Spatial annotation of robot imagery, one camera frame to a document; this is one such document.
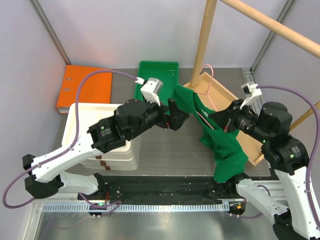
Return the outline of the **green t shirt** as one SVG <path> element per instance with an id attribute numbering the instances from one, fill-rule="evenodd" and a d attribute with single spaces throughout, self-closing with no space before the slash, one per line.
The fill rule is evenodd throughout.
<path id="1" fill-rule="evenodd" d="M 216 167 L 213 179 L 218 183 L 224 183 L 230 178 L 242 174 L 248 157 L 237 141 L 239 131 L 224 132 L 209 114 L 214 110 L 207 108 L 196 93 L 191 89 L 177 84 L 172 98 L 178 108 L 186 113 L 193 114 L 203 127 L 203 135 L 199 141 L 214 152 Z"/>

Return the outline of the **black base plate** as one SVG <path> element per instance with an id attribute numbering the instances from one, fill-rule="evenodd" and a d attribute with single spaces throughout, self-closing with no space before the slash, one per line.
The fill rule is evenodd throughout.
<path id="1" fill-rule="evenodd" d="M 105 175 L 102 193 L 89 201 L 120 200 L 123 205 L 209 205 L 241 201 L 234 181 L 218 183 L 212 176 Z"/>

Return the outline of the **wooden clothes rack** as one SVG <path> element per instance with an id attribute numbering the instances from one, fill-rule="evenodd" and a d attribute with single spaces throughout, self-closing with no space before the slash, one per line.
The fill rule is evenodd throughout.
<path id="1" fill-rule="evenodd" d="M 238 11 L 239 13 L 257 22 L 258 24 L 269 29 L 272 33 L 281 36 L 292 44 L 315 56 L 316 58 L 320 57 L 320 45 L 318 43 L 283 25 L 279 20 L 270 18 L 269 16 L 240 0 L 223 0 L 222 2 Z M 203 63 L 205 56 L 216 6 L 216 0 L 208 0 L 205 4 L 191 81 L 184 85 L 185 88 L 200 93 L 204 93 L 207 90 L 209 81 L 211 79 L 208 73 L 200 73 L 200 71 L 201 64 Z M 237 97 L 231 91 L 229 91 L 216 79 L 213 79 L 211 81 L 209 96 L 211 97 L 213 103 L 219 111 L 223 110 L 233 100 L 237 99 Z M 202 100 L 202 103 L 207 108 L 214 110 L 206 95 L 200 95 L 200 100 Z M 243 133 L 240 133 L 238 135 L 237 140 L 242 146 L 245 154 L 247 154 L 248 156 L 248 165 L 250 167 L 255 167 L 261 161 L 263 161 L 264 155 L 258 152 L 261 147 L 261 144 L 258 143 L 258 141 L 254 140 L 252 137 L 245 136 Z"/>

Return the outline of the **white stacked containers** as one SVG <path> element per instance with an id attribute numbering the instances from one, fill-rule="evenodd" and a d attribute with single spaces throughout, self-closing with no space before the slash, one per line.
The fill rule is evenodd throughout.
<path id="1" fill-rule="evenodd" d="M 87 132 L 90 126 L 98 123 L 99 120 L 114 115 L 114 111 L 119 104 L 106 103 L 79 103 L 79 133 L 81 136 Z M 76 135 L 76 111 L 75 104 L 69 108 L 67 120 L 63 132 L 61 145 L 70 145 Z M 133 171 L 138 168 L 140 155 L 141 137 L 138 136 L 131 141 L 127 141 L 125 146 L 111 150 L 101 155 L 100 158 L 93 157 L 82 161 L 80 164 L 93 170 L 111 171 Z"/>

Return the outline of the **pink wire hanger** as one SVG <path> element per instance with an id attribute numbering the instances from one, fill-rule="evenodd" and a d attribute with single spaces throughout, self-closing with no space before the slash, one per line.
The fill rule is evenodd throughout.
<path id="1" fill-rule="evenodd" d="M 200 94 L 200 95 L 205 95 L 208 97 L 213 109 L 217 112 L 217 107 L 216 105 L 214 104 L 213 100 L 211 99 L 209 93 L 210 93 L 210 87 L 212 85 L 212 80 L 214 79 L 214 70 L 213 70 L 213 67 L 210 65 L 210 64 L 204 64 L 202 67 L 201 67 L 201 70 L 200 70 L 200 73 L 203 71 L 203 69 L 205 68 L 205 66 L 209 67 L 210 71 L 211 71 L 211 78 L 209 80 L 209 83 L 208 83 L 208 87 L 206 89 L 205 92 L 198 92 L 198 91 L 195 91 L 196 94 Z M 201 113 L 199 113 L 198 111 L 196 111 L 197 115 L 212 129 L 214 130 L 213 126 L 202 116 Z"/>

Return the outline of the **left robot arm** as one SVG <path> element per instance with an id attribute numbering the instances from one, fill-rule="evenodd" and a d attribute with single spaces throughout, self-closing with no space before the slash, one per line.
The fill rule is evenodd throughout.
<path id="1" fill-rule="evenodd" d="M 130 99 L 118 106 L 112 116 L 90 126 L 71 145 L 39 157 L 25 155 L 22 158 L 23 168 L 28 172 L 25 189 L 35 199 L 45 199 L 57 193 L 81 193 L 100 200 L 108 190 L 100 174 L 85 176 L 66 170 L 90 157 L 125 146 L 126 142 L 153 126 L 177 131 L 188 117 L 189 114 L 180 110 L 172 98 L 168 99 L 168 105 Z"/>

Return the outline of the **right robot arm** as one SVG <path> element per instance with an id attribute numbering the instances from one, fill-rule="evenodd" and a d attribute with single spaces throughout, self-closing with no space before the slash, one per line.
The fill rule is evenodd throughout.
<path id="1" fill-rule="evenodd" d="M 310 158 L 304 144 L 289 134 L 292 115 L 279 102 L 263 104 L 259 114 L 234 100 L 209 118 L 226 133 L 240 130 L 262 144 L 261 153 L 280 180 L 288 205 L 283 205 L 240 173 L 229 179 L 226 193 L 249 200 L 272 225 L 279 240 L 318 240 L 320 228 L 307 199 L 307 167 Z"/>

